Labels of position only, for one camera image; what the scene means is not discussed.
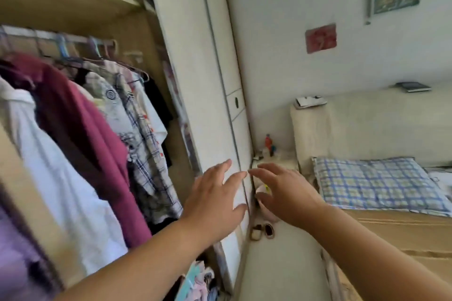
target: wooden shelf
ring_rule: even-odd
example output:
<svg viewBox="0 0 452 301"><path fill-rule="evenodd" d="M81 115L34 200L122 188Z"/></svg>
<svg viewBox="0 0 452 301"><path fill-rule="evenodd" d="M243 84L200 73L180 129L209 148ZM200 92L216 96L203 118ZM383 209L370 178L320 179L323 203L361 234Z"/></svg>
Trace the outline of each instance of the wooden shelf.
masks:
<svg viewBox="0 0 452 301"><path fill-rule="evenodd" d="M140 8L135 0L0 0L0 23L76 34Z"/></svg>

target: clothes rail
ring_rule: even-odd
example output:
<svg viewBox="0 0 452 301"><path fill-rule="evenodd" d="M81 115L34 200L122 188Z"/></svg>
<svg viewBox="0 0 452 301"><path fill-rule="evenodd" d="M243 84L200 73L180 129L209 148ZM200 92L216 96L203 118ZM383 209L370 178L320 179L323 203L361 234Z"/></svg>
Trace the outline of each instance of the clothes rail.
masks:
<svg viewBox="0 0 452 301"><path fill-rule="evenodd" d="M58 35L59 35L58 33L55 33L55 32L18 28L18 27L9 26L9 25L0 25L0 32L3 32L9 36L22 36L22 37L39 38L39 39L43 39L43 40L53 40L53 41L58 41ZM68 42L89 44L89 38L87 38L87 37L76 36L76 35L67 35L67 34L64 34L64 36ZM98 42L99 44L102 44L102 45L115 46L115 42L113 40L98 40L98 39L95 39L95 40L96 40L96 42Z"/></svg>

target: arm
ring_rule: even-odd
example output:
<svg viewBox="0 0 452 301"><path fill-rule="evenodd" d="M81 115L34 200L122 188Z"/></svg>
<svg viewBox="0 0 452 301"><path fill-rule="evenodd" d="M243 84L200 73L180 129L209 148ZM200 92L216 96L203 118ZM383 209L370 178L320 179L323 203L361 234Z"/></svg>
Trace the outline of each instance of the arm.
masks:
<svg viewBox="0 0 452 301"><path fill-rule="evenodd" d="M250 173L272 190L272 196L258 194L264 206L310 233L364 300L452 300L450 285L342 210L326 204L300 173L275 164L259 165Z"/></svg>
<svg viewBox="0 0 452 301"><path fill-rule="evenodd" d="M178 277L210 245L240 224L246 205L233 209L234 196L245 172L225 184L228 160L196 179L182 218L76 286L56 301L160 301Z"/></svg>

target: slipper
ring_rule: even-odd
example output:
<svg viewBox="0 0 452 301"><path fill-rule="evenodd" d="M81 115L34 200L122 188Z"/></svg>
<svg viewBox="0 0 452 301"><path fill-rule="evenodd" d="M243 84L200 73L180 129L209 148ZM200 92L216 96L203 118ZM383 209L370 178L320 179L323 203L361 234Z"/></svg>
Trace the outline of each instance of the slipper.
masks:
<svg viewBox="0 0 452 301"><path fill-rule="evenodd" d="M263 232L263 228L261 224L257 224L255 226L253 226L253 229L251 230L250 233L250 239L252 241L260 241L260 239L262 238L262 232Z"/></svg>
<svg viewBox="0 0 452 301"><path fill-rule="evenodd" d="M265 236L268 239L273 239L275 237L275 230L273 229L273 226L271 226L270 224L265 224L264 232L265 232Z"/></svg>

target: wardrobe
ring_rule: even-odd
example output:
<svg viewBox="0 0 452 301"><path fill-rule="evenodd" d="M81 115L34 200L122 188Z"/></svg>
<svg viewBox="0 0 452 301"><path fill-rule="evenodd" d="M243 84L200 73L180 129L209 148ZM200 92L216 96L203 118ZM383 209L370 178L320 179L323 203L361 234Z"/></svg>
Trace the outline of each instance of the wardrobe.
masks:
<svg viewBox="0 0 452 301"><path fill-rule="evenodd" d="M0 0L0 24L113 40L118 57L147 71L174 116L165 144L172 160L169 175L183 204L195 176L209 167L231 158L226 178L250 168L253 146L227 0L153 1L155 7L147 0ZM13 45L15 40L8 39ZM40 45L50 51L55 47L51 40L40 40ZM190 145L177 119L180 109L174 106L164 62L174 72ZM0 176L17 184L26 178L14 171L4 154L0 154ZM247 177L234 204L247 203L252 209L252 188ZM31 200L22 202L26 208ZM222 284L229 293L236 289L249 224L247 212L240 226L214 246ZM31 231L38 241L48 241L38 233L39 226L31 226ZM56 252L65 250L58 241L52 245ZM64 279L72 284L77 278Z"/></svg>

